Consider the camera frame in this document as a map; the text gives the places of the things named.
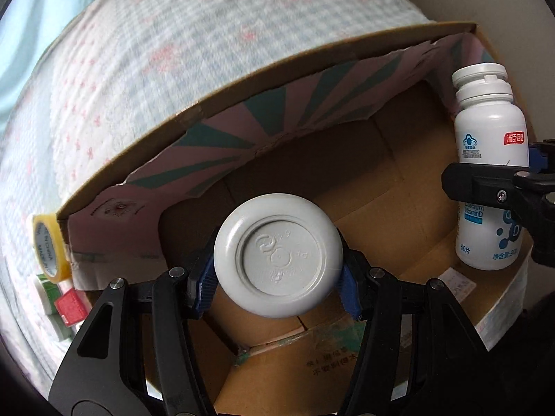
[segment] blue health food logo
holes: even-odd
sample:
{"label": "blue health food logo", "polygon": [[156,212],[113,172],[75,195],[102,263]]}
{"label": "blue health food logo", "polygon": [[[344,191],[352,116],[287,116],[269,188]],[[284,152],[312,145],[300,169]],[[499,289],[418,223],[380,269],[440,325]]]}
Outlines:
{"label": "blue health food logo", "polygon": [[462,142],[464,144],[464,148],[466,150],[474,150],[478,145],[478,141],[472,137],[470,133],[468,133]]}
{"label": "blue health food logo", "polygon": [[521,226],[518,225],[516,222],[514,222],[514,220],[511,218],[511,211],[503,212],[503,222],[505,222],[507,225],[510,225],[510,227],[507,232],[505,232],[503,228],[497,229],[498,236],[502,236],[504,233],[507,233],[506,234],[507,237],[499,241],[499,248],[501,250],[504,250],[505,248],[507,248],[507,246],[509,245],[509,242],[516,241],[522,231]]}
{"label": "blue health food logo", "polygon": [[484,217],[484,207],[473,203],[464,204],[464,218],[470,222],[482,225]]}

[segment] light blue fabric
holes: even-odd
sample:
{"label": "light blue fabric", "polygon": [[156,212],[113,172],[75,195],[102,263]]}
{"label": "light blue fabric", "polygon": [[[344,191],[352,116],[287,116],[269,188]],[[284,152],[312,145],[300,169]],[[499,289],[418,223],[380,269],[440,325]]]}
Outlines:
{"label": "light blue fabric", "polygon": [[12,0],[0,20],[0,137],[45,49],[93,0]]}

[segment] open cardboard box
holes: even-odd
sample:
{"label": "open cardboard box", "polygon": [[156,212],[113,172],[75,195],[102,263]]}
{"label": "open cardboard box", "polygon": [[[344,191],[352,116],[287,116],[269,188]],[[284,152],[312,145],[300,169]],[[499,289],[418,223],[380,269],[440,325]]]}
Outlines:
{"label": "open cardboard box", "polygon": [[[160,159],[160,151],[201,116],[209,118],[253,95],[346,61],[469,32],[492,52],[473,24],[404,27],[281,61],[207,96],[115,158],[67,202],[58,212],[66,242],[69,216],[83,213],[99,193],[123,182],[145,162]],[[452,91],[449,83],[441,86]],[[162,213],[158,232],[166,263],[181,264],[185,254],[203,247],[212,230],[246,200],[271,192],[296,194],[319,205],[350,247],[363,252],[373,266],[418,283],[445,277],[459,299],[465,298],[463,308],[491,347],[520,313],[531,241],[524,234],[520,256],[502,271],[478,271],[457,258],[457,204],[441,189],[443,169],[457,160],[452,116],[431,87],[419,82],[368,120],[315,131],[273,150],[275,145],[261,148],[256,158],[217,181],[201,197]],[[529,138],[534,139],[531,130]],[[132,231],[133,224],[125,228]],[[343,311],[336,292],[309,313],[266,319],[242,310],[218,289],[210,311],[189,326],[216,410],[245,416],[337,411],[364,331],[364,322],[353,321]],[[146,369],[155,382],[148,367],[152,365],[149,352]],[[400,364],[406,365],[403,352]],[[402,371],[398,375],[402,381]]]}
{"label": "open cardboard box", "polygon": [[[478,271],[459,261],[454,251],[457,204],[445,196],[440,179],[445,166],[456,160],[449,114],[428,85],[419,83],[369,120],[284,144],[231,173],[201,198],[166,210],[159,226],[165,255],[178,261],[183,251],[202,245],[217,224],[250,198],[293,193],[318,204],[373,266],[418,283],[453,268],[476,283],[462,304],[478,324],[513,281],[530,241],[525,238],[518,260],[502,271]],[[298,318],[266,319],[242,310],[218,289],[208,317],[247,349],[235,358],[218,337],[206,337],[207,329],[193,330],[218,412],[315,415],[338,410],[364,323],[343,311],[336,292]]]}

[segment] red brand label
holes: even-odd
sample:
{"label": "red brand label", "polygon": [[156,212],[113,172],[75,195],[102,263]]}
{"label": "red brand label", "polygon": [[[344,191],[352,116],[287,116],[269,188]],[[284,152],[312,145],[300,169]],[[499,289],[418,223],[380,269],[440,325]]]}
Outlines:
{"label": "red brand label", "polygon": [[505,145],[523,144],[523,143],[524,143],[523,131],[514,131],[512,133],[505,133]]}

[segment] screw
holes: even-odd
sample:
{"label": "screw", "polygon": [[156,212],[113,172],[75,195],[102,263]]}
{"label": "screw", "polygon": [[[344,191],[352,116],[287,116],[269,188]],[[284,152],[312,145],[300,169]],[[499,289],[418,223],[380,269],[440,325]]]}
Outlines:
{"label": "screw", "polygon": [[548,203],[555,205],[555,192],[550,192],[545,197]]}
{"label": "screw", "polygon": [[439,278],[434,278],[429,281],[429,285],[432,287],[432,289],[439,291],[441,288],[443,288],[443,286],[445,286],[445,283],[443,283]]}
{"label": "screw", "polygon": [[181,277],[184,273],[185,273],[185,269],[180,266],[172,267],[169,271],[171,278]]}
{"label": "screw", "polygon": [[373,267],[370,269],[370,277],[375,278],[375,279],[380,279],[383,278],[385,275],[385,272],[383,269],[380,269],[379,267]]}
{"label": "screw", "polygon": [[123,278],[115,278],[110,282],[110,288],[112,289],[120,289],[126,281]]}
{"label": "screw", "polygon": [[507,193],[501,189],[498,193],[497,193],[497,201],[499,203],[503,203],[505,200],[507,200]]}

